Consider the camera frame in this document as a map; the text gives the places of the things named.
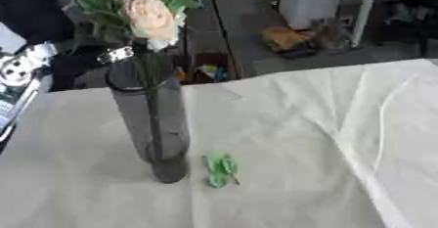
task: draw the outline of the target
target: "white cloth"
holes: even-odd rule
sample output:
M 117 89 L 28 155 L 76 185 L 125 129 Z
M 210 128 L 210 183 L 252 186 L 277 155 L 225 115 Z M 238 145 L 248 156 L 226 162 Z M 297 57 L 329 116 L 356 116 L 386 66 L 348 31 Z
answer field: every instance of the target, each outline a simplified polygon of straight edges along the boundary
M 109 90 L 40 96 L 0 157 L 0 227 L 438 227 L 438 68 L 428 61 L 184 95 L 192 173 L 173 185 L 153 181 Z M 205 186 L 201 156 L 214 151 L 240 162 L 240 186 Z

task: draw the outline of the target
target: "artificial flower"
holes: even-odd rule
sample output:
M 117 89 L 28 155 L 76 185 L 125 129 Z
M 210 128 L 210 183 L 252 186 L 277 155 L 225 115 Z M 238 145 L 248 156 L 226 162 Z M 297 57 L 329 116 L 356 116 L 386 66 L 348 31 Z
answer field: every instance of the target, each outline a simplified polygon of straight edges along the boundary
M 161 0 L 129 0 L 125 2 L 125 12 L 134 35 L 148 38 L 150 49 L 155 51 L 176 44 L 179 27 L 186 18 L 182 11 L 174 18 Z

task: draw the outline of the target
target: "clutter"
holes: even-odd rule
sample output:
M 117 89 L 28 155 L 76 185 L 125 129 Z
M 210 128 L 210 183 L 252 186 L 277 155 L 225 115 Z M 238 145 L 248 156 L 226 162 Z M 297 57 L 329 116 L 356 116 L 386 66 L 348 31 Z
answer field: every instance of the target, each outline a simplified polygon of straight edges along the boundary
M 350 33 L 337 19 L 324 19 L 313 22 L 315 41 L 324 50 L 344 51 L 350 48 Z
M 191 83 L 216 83 L 228 80 L 228 56 L 225 53 L 199 53 L 196 55 Z
M 289 27 L 269 27 L 262 31 L 268 46 L 285 59 L 296 59 L 316 55 L 312 31 L 296 31 Z
M 289 27 L 269 27 L 262 31 L 262 36 L 275 52 L 290 50 L 311 38 L 309 33 L 298 32 Z

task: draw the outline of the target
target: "green leaf on table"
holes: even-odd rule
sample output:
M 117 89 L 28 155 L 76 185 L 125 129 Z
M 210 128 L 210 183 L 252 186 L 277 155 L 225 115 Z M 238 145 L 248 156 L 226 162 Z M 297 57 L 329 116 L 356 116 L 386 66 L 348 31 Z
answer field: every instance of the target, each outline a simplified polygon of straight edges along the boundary
M 204 157 L 204 160 L 209 173 L 207 178 L 208 185 L 220 188 L 226 185 L 230 179 L 233 179 L 236 184 L 240 185 L 240 181 L 236 177 L 239 166 L 233 157 L 230 155 L 208 155 Z
M 230 177 L 223 173 L 210 173 L 207 178 L 209 186 L 214 188 L 221 188 L 227 185 Z
M 220 157 L 216 155 L 208 155 L 204 157 L 205 159 L 205 166 L 208 169 L 208 172 L 215 173 L 220 172 Z
M 221 165 L 224 168 L 225 172 L 229 175 L 234 175 L 238 173 L 238 162 L 230 155 L 225 155 L 221 158 Z

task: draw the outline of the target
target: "black object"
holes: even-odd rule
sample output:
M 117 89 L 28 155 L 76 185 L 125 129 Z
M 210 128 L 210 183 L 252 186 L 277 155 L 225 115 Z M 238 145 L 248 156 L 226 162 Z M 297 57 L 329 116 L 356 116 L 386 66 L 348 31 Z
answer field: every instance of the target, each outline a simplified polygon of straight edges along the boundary
M 14 132 L 16 132 L 16 128 L 17 126 L 14 125 L 11 133 L 9 133 L 9 135 L 6 137 L 5 140 L 3 140 L 2 142 L 0 142 L 0 155 L 3 153 L 3 151 L 5 150 L 6 146 L 8 145 L 9 141 L 11 140 L 12 136 L 14 135 Z
M 27 40 L 27 45 L 71 39 L 73 23 L 58 0 L 0 0 L 0 22 Z
M 140 158 L 152 165 L 159 182 L 174 183 L 188 173 L 189 130 L 176 70 L 169 57 L 154 58 L 158 77 L 152 88 L 142 86 L 137 60 L 111 65 L 107 83 Z
M 305 41 L 295 45 L 292 49 L 287 51 L 277 52 L 278 55 L 282 56 L 284 59 L 299 59 L 315 56 L 318 54 L 318 50 L 315 45 L 309 41 Z
M 438 27 L 435 23 L 437 22 L 436 14 L 438 10 L 438 0 L 403 0 L 402 2 L 410 8 L 425 8 L 426 10 L 422 10 L 425 12 L 424 15 L 417 15 L 415 21 L 412 22 L 411 25 L 405 25 L 403 30 L 398 30 L 392 34 L 406 32 L 413 35 L 417 39 L 418 43 L 418 56 L 420 58 L 424 58 L 428 54 L 428 39 L 438 37 Z M 388 33 L 391 34 L 390 31 L 394 31 L 395 27 L 401 28 L 400 26 L 405 23 L 394 22 L 394 24 L 396 25 L 384 25 L 380 32 L 388 31 Z
M 97 58 L 106 50 L 107 48 L 103 46 L 82 46 L 74 54 L 57 56 L 50 66 L 50 73 L 53 74 L 53 85 L 50 91 L 81 89 L 77 87 L 76 79 L 88 71 L 105 67 L 97 62 Z M 101 88 L 107 85 L 102 81 L 93 87 Z

